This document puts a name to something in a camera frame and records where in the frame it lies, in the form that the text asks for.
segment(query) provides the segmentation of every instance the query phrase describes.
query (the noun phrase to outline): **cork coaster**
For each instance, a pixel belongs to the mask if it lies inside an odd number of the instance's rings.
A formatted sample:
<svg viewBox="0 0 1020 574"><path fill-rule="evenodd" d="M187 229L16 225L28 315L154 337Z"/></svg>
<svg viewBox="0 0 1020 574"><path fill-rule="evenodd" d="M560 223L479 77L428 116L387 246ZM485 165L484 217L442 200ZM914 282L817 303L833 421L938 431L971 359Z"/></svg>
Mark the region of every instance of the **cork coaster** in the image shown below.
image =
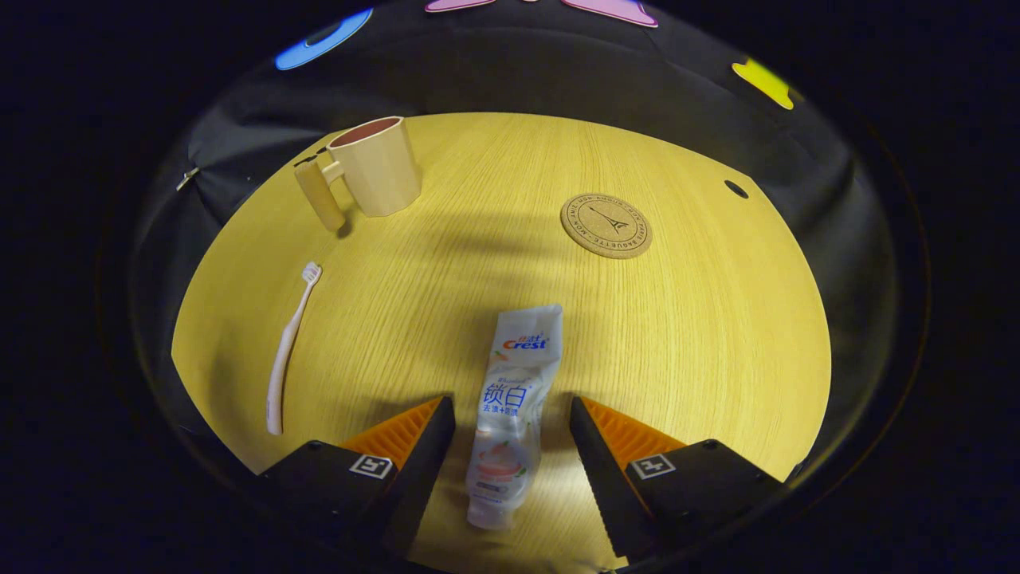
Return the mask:
<svg viewBox="0 0 1020 574"><path fill-rule="evenodd" d="M633 205L611 195L585 193L563 204L560 220L581 247L604 257L629 259L652 244L652 227Z"/></svg>

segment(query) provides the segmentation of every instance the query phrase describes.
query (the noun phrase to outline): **wooden table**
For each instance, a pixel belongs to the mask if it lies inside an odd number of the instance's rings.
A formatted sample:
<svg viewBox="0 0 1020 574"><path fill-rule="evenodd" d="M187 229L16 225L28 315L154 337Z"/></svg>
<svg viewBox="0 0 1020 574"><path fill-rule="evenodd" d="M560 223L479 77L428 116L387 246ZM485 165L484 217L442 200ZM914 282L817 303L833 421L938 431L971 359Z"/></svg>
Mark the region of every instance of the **wooden table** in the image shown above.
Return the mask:
<svg viewBox="0 0 1020 574"><path fill-rule="evenodd" d="M780 480L804 459L828 398L828 332L804 255L751 178L660 140L559 117L453 113L407 126L423 170L410 207L365 217L338 181L352 227L329 233L291 161L230 219L192 278L173 361L252 472L451 394L457 432L409 558L455 572L595 572L625 561L567 429L572 395L683 442L720 439ZM616 260L575 244L560 207L589 192L641 209L651 248ZM309 260L323 274L287 374L285 432L272 436L266 385ZM545 407L542 468L515 527L481 531L465 520L463 481L497 314L547 304L564 308L564 358Z"/></svg>

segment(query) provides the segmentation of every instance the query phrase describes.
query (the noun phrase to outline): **toothpaste tube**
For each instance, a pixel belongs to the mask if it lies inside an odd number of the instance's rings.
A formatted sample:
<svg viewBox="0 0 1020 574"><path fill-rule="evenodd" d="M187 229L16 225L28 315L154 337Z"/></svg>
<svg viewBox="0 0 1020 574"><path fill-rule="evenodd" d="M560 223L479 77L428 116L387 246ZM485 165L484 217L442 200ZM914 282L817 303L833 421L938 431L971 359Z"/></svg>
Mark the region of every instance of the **toothpaste tube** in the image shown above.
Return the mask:
<svg viewBox="0 0 1020 574"><path fill-rule="evenodd" d="M478 401L478 423L467 469L467 521L510 528L542 455L542 406L563 357L563 308L501 313Z"/></svg>

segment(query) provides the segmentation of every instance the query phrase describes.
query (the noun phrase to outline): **black cloth backdrop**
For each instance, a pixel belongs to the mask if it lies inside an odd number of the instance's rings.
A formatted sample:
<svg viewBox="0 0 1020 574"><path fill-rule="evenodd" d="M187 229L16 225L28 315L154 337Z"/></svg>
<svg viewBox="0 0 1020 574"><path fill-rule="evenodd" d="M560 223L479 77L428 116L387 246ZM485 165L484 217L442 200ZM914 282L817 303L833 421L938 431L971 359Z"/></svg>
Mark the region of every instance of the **black cloth backdrop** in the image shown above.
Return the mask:
<svg viewBox="0 0 1020 574"><path fill-rule="evenodd" d="M376 7L344 44L295 69L277 70L266 54L169 150L148 190L130 281L142 359L171 422L242 472L169 351L205 250L266 177L326 133L373 117L508 111L646 134L758 182L800 243L828 321L831 393L809 461L836 446L882 375L899 293L881 190L810 102L795 93L795 108L779 108L730 69L747 54L654 7L653 30L552 1L441 14L421 5Z"/></svg>

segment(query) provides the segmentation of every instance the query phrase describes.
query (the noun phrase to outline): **cup handle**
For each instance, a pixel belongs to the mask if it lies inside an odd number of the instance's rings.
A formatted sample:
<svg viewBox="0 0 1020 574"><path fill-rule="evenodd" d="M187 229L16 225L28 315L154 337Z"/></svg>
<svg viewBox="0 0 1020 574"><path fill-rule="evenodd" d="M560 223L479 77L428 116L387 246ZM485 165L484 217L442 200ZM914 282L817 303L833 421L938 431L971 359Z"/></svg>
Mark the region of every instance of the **cup handle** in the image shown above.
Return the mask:
<svg viewBox="0 0 1020 574"><path fill-rule="evenodd" d="M337 200L329 191L329 181L336 180L342 174L344 168L337 161L322 170L319 170L318 164L314 161L306 161L294 169L294 176L297 177L301 191L305 193L312 209L315 209L315 214L330 232L336 232L347 222L344 212L340 210Z"/></svg>

